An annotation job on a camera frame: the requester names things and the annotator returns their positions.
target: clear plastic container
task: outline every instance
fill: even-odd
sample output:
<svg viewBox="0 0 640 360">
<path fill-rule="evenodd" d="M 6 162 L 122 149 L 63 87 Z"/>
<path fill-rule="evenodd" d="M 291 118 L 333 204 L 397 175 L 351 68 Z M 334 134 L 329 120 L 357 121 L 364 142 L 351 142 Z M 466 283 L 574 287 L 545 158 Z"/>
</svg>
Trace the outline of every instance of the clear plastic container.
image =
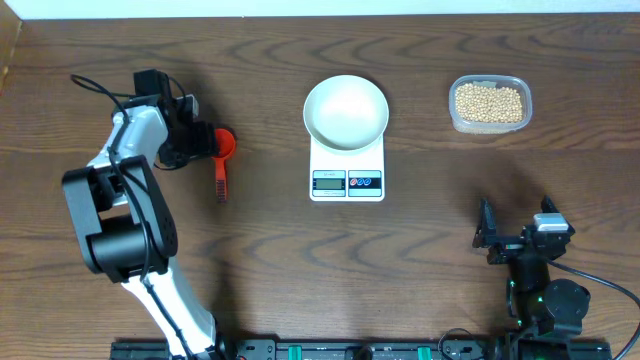
<svg viewBox="0 0 640 360">
<path fill-rule="evenodd" d="M 468 121 L 462 118 L 456 110 L 456 89 L 459 86 L 474 83 L 475 85 L 515 89 L 520 94 L 522 101 L 522 121 L 517 123 L 483 123 Z M 449 112 L 453 119 L 453 127 L 467 134 L 504 134 L 520 130 L 527 126 L 533 116 L 533 103 L 531 102 L 531 90 L 522 79 L 505 75 L 466 75 L 456 80 L 449 90 Z"/>
</svg>

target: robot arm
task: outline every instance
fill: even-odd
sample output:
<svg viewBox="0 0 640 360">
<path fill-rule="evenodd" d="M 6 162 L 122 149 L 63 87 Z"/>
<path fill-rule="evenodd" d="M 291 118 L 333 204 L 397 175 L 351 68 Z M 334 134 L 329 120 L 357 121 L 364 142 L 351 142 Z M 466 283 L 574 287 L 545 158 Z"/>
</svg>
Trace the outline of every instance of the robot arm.
<svg viewBox="0 0 640 360">
<path fill-rule="evenodd" d="M 172 168 L 216 155 L 213 126 L 193 121 L 195 98 L 174 99 L 166 74 L 143 71 L 134 82 L 136 96 L 122 104 L 127 116 L 113 114 L 113 131 L 98 156 L 62 180 L 84 261 L 142 302 L 166 335 L 172 357 L 230 359 L 216 339 L 213 316 L 173 257 L 175 225 L 151 172 L 157 155 Z M 127 204 L 133 205 L 128 214 L 101 215 Z"/>
</svg>

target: wooden tabletop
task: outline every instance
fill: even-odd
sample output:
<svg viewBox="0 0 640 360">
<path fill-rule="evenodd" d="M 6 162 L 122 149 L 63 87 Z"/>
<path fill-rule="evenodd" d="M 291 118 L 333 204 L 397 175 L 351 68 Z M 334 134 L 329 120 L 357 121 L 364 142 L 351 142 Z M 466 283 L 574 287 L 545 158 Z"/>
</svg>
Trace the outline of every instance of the wooden tabletop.
<svg viewBox="0 0 640 360">
<path fill-rule="evenodd" d="M 113 104 L 70 73 L 126 92 L 133 72 L 158 68 L 203 119 L 235 129 L 228 204 L 212 161 L 155 171 L 177 257 L 223 330 L 422 339 L 515 325 L 507 268 L 471 247 L 483 196 L 518 232 L 549 194 L 577 230 L 559 261 L 640 293 L 639 49 L 631 14 L 29 21 L 0 97 L 0 353 L 104 359 L 117 338 L 162 336 L 82 261 L 60 180 L 102 147 Z M 382 203 L 309 200 L 302 106 L 337 74 L 372 79 L 389 101 Z M 467 74 L 526 80 L 531 123 L 455 131 L 448 91 Z M 638 308 L 551 273 L 589 289 L 583 335 L 619 351 Z"/>
</svg>

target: red measuring spoon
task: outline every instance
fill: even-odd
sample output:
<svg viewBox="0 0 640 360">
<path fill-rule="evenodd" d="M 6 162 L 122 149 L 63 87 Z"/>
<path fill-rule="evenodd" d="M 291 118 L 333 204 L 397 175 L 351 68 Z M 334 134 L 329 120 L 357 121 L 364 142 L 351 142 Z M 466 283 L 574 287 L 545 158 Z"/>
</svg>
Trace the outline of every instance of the red measuring spoon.
<svg viewBox="0 0 640 360">
<path fill-rule="evenodd" d="M 236 152 L 236 138 L 227 129 L 216 129 L 216 141 L 220 148 L 218 156 L 213 157 L 216 162 L 216 194 L 218 195 L 218 202 L 225 203 L 229 198 L 225 161 Z"/>
</svg>

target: white background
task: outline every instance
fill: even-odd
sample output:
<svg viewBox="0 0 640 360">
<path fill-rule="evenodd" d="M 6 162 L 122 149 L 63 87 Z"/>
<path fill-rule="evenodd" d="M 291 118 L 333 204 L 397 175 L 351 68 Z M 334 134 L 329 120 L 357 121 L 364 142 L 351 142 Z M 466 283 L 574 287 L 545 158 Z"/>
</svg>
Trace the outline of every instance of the white background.
<svg viewBox="0 0 640 360">
<path fill-rule="evenodd" d="M 640 12 L 640 0 L 5 0 L 23 20 Z"/>
</svg>

